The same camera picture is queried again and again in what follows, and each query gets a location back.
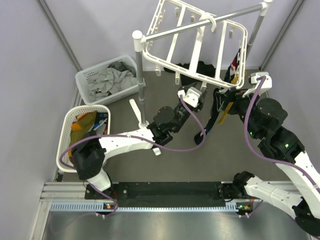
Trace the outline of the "black blue patterned sock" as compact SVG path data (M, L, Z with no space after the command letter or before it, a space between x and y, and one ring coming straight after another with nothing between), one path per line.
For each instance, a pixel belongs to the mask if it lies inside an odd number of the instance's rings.
M205 135L207 135L211 131L219 114L220 114L220 112L217 111L216 103L215 103L214 96L213 96L213 103L212 103L211 110L210 110L210 118L209 118L206 126L204 127Z

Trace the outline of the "white clip sock hanger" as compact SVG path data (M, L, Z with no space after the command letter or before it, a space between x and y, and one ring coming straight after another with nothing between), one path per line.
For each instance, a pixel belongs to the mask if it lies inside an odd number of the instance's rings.
M230 13L224 16L215 16L212 13L205 12L193 5L190 5L181 0L170 1L178 11L177 24L173 29L168 29L164 31L158 31L158 27L163 20L164 14L164 4L165 0L160 0L157 4L155 13L151 20L150 26L146 34L143 34L139 30L135 30L132 33L134 50L139 53L141 58L154 63L156 70L158 71L161 67L168 68L176 72L178 75L185 75L201 81L204 85L211 84L223 89L236 88L241 89L244 86L245 81L245 65L247 57L247 45L248 45L248 31L240 23L232 20L232 18L242 16L250 13L248 9L239 10L234 13ZM201 48L203 45L203 39L205 34L206 26L210 27L210 31L215 33L217 27L221 27L220 31L220 43L217 51L216 57L216 72L213 77L206 76L197 71L198 61L200 59ZM220 77L222 59L224 54L224 45L227 37L227 30L231 28L232 30L238 30L240 32L239 40L239 54L237 59L239 60L239 65L235 68L235 74L238 76L236 82L226 82ZM191 60L189 68L183 68L173 63L173 53L178 42L179 34L196 30L194 46L192 49ZM155 40L159 40L165 37L172 37L171 44L169 46L168 55L165 59L157 57L150 52L150 47Z

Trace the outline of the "yellow bear sock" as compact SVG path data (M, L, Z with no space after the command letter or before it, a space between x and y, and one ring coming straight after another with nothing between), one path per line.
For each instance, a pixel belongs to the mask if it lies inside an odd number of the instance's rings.
M225 119L226 119L226 117L227 117L227 115L229 113L229 110L231 109L232 105L233 105L233 102L229 102L228 105L226 106L221 118L217 122L219 125L222 124L225 121Z
M236 74L235 76L234 76L234 78L232 79L232 81L231 81L231 84L236 84L237 82L238 82L238 79L239 79L239 75L238 74Z

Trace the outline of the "navy santa sock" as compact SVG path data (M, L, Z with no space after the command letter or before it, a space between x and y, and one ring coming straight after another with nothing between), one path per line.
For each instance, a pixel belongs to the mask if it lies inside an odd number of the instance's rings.
M239 67L240 64L240 56L241 56L241 48L239 48L239 50L237 51L233 61L231 62L231 64L229 65L225 75L224 75L224 82L226 83L231 83L233 81L233 79L235 78L236 74L237 74L237 69Z

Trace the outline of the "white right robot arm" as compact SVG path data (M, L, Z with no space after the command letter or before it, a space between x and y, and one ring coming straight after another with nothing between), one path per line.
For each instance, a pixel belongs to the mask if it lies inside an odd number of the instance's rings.
M320 237L320 174L312 166L305 146L290 130L283 127L288 113L272 98L259 99L258 93L218 90L214 93L217 112L226 110L238 115L244 125L244 139L260 140L262 160L275 164L291 180L298 193L290 193L258 176L243 171L221 192L225 199L258 198L290 216L314 238Z

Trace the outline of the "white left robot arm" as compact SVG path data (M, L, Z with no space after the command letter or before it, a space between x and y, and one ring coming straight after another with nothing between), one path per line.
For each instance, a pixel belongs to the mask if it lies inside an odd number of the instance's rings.
M71 147L73 166L80 180L88 181L102 198L109 198L114 187L104 171L107 160L136 150L161 148L178 133L190 116L204 105L206 92L190 86L178 91L175 108L164 106L146 127L120 134L96 134L89 131Z

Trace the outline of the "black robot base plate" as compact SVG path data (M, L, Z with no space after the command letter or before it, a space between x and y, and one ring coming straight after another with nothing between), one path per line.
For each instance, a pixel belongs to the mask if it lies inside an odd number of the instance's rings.
M119 182L104 193L120 207L222 207L228 186L213 182Z

